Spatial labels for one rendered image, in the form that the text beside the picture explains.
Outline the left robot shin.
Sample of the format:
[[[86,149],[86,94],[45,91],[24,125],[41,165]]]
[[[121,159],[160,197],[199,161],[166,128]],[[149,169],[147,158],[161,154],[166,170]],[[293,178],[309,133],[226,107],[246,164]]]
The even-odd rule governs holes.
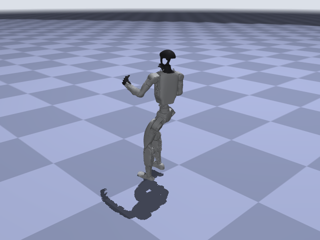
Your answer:
[[[152,166],[154,164],[155,155],[152,155],[152,150],[147,147],[143,149],[143,160],[145,165],[146,177],[152,175]]]

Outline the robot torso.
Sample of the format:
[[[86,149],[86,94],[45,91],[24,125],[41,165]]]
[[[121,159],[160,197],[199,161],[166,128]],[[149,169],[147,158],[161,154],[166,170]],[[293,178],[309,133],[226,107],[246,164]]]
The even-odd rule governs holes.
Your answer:
[[[163,69],[164,71],[164,69]],[[157,83],[154,84],[154,96],[157,103],[159,103],[159,110],[157,111],[157,119],[161,117],[163,123],[167,123],[172,117],[172,109],[169,104],[173,104],[177,96],[179,74],[173,68],[174,73],[164,73],[161,69],[156,72],[160,74]]]

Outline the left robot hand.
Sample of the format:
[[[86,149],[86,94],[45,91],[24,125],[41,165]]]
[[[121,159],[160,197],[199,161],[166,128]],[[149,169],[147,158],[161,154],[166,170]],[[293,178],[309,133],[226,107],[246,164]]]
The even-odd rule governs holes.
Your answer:
[[[123,85],[125,85],[126,82],[128,82],[129,84],[131,84],[130,81],[128,80],[129,76],[130,76],[130,75],[125,76],[125,78],[124,78],[124,80],[123,80],[123,82],[122,82]]]

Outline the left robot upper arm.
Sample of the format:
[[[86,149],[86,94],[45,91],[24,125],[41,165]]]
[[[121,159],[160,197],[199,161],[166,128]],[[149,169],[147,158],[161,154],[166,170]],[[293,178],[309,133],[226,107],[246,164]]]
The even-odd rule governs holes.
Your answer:
[[[156,84],[159,81],[160,78],[160,74],[159,73],[150,73],[146,79],[146,81],[143,83],[140,92],[138,95],[136,95],[139,98],[142,98],[145,93],[149,90],[149,88],[153,85]]]

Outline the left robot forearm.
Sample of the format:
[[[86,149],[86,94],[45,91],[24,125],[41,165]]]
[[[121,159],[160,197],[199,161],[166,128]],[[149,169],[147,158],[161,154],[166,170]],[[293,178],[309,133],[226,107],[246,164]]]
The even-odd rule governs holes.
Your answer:
[[[129,84],[128,82],[126,82],[126,84],[124,85],[126,88],[127,88],[127,90],[129,90],[133,95],[138,95],[139,93],[140,93],[140,90],[137,88],[137,87],[135,87],[134,85],[132,85],[132,84]]]

